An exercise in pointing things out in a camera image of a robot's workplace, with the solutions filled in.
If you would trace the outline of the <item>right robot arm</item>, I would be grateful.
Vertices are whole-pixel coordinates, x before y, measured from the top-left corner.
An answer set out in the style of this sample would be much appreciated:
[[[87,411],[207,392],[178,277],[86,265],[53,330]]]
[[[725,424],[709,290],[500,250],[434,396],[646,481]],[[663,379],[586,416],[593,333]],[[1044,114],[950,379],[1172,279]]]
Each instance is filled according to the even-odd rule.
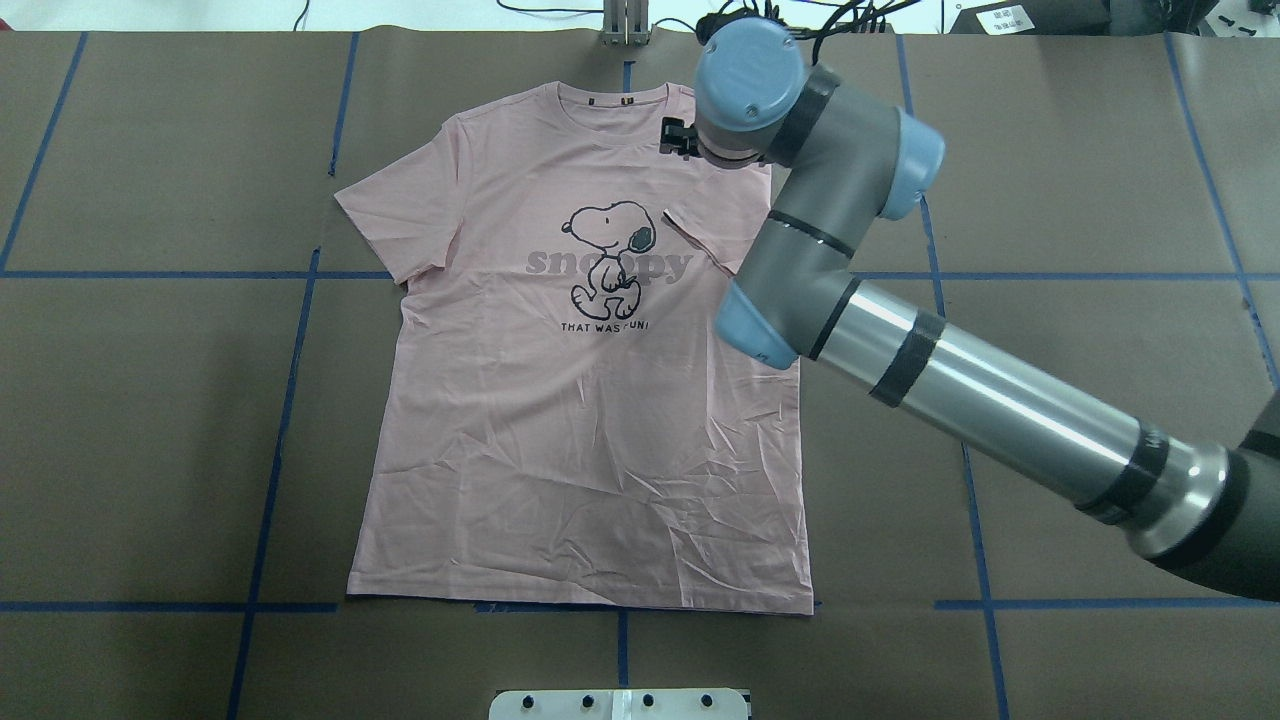
[[[664,152],[788,170],[721,302],[724,342],[780,370],[831,366],[1117,528],[1151,565],[1277,600],[1276,398],[1236,447],[1188,443],[865,282],[854,254],[874,220],[922,201],[941,135],[804,59],[759,15],[704,38],[694,79],[695,122],[666,122]]]

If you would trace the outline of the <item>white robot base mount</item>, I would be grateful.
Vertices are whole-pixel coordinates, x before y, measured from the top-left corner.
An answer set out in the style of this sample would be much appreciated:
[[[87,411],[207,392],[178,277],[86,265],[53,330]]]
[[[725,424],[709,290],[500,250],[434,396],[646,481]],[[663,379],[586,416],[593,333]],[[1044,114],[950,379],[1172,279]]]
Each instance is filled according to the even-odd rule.
[[[489,719],[751,719],[746,691],[710,688],[600,688],[503,691]]]

